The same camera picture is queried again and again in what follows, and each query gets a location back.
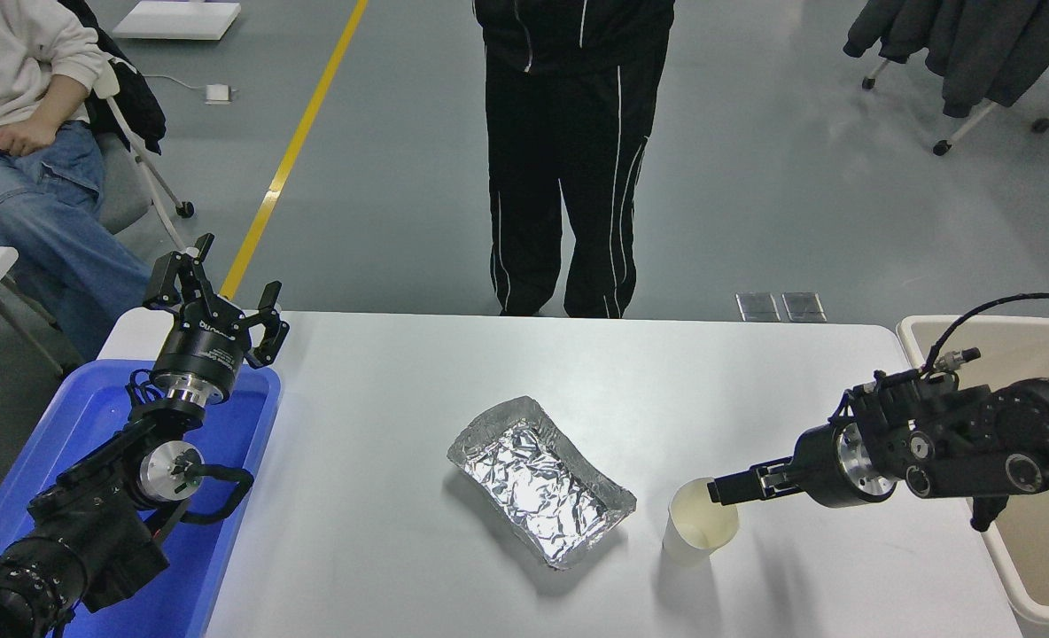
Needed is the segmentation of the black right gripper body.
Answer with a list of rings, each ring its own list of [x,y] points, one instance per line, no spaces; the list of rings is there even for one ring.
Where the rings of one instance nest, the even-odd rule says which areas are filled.
[[[832,425],[819,425],[801,433],[793,448],[790,471],[804,493],[829,508],[849,506],[849,487],[835,443]]]

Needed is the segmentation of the seated person's hand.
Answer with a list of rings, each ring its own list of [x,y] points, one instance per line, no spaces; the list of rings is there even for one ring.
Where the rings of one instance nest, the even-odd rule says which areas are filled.
[[[0,127],[0,150],[13,157],[31,156],[50,148],[58,136],[53,122],[26,120]]]

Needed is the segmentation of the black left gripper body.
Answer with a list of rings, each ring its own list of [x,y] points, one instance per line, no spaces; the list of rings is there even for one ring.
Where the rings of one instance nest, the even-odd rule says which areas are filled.
[[[236,386],[250,347],[249,338],[218,331],[201,320],[190,323],[179,318],[164,340],[151,380],[158,387],[172,387],[177,378],[192,377],[215,387],[218,394],[229,394]]]

